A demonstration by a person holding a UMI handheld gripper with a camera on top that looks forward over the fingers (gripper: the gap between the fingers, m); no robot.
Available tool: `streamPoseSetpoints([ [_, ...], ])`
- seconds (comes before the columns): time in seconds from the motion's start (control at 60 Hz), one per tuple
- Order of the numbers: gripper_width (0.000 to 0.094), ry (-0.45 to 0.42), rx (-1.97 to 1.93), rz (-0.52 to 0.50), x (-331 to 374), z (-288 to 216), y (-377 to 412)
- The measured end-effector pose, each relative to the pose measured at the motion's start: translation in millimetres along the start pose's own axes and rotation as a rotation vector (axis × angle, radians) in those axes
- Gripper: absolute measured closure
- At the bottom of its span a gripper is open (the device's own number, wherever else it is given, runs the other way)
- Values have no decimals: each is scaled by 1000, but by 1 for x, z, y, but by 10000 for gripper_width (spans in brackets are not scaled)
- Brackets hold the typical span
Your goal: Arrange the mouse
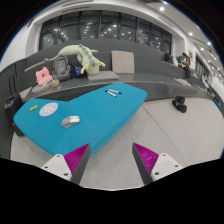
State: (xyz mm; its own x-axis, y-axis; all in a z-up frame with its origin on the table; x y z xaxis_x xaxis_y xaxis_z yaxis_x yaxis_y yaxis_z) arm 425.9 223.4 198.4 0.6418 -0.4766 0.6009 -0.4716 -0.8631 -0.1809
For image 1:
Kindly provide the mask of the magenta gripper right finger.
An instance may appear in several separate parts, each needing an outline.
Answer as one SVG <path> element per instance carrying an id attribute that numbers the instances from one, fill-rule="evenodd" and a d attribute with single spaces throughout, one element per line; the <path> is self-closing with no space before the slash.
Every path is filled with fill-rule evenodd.
<path id="1" fill-rule="evenodd" d="M 167 153 L 157 154 L 137 143 L 132 144 L 132 153 L 144 185 L 182 169 Z"/>

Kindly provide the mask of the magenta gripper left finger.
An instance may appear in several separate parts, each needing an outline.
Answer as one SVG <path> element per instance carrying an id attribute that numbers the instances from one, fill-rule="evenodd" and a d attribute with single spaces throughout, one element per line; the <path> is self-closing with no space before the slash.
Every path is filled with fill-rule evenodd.
<path id="1" fill-rule="evenodd" d="M 66 155 L 56 154 L 42 169 L 79 185 L 90 154 L 90 144 L 85 144 Z"/>

